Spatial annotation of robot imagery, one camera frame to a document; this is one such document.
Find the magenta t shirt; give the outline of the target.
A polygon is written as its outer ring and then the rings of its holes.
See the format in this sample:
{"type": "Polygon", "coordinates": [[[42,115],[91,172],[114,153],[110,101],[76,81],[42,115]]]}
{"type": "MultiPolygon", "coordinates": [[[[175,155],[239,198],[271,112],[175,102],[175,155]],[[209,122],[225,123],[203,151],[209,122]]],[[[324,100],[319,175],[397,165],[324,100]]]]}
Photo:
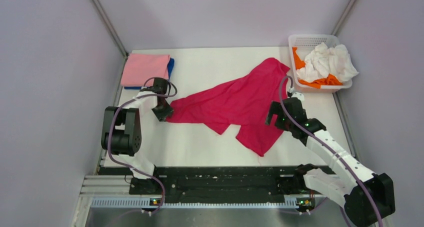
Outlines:
{"type": "Polygon", "coordinates": [[[166,120],[204,124],[219,135],[237,125],[235,138],[262,157],[283,134],[267,125],[266,118],[271,103],[279,100],[279,86],[289,70],[279,60],[267,58],[244,77],[173,100],[173,114],[166,120]]]}

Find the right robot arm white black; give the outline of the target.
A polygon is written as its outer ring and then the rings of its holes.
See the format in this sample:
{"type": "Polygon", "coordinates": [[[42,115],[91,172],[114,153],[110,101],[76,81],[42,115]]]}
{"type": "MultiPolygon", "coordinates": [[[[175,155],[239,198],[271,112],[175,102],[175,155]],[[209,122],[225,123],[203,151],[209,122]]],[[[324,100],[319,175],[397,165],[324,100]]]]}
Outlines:
{"type": "Polygon", "coordinates": [[[344,211],[357,227],[384,225],[383,219],[396,211],[394,182],[386,173],[377,174],[361,164],[331,136],[316,118],[308,118],[302,101],[289,97],[270,104],[266,125],[276,117],[275,127],[299,140],[318,155],[336,176],[313,164],[300,165],[293,179],[299,193],[317,191],[344,211]]]}

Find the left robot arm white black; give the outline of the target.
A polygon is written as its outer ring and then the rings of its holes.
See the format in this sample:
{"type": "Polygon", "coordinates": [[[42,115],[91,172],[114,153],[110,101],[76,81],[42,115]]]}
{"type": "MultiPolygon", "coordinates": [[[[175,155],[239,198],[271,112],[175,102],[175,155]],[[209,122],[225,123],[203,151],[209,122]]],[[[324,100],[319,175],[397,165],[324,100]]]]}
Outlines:
{"type": "Polygon", "coordinates": [[[174,112],[167,98],[175,96],[178,89],[165,78],[153,77],[151,80],[151,86],[142,87],[130,100],[105,109],[100,143],[109,159],[127,167],[147,193],[154,194],[161,189],[160,193],[164,196],[165,187],[154,176],[156,166],[146,157],[137,160],[136,154],[143,141],[143,115],[152,112],[158,121],[164,122],[174,112]]]}

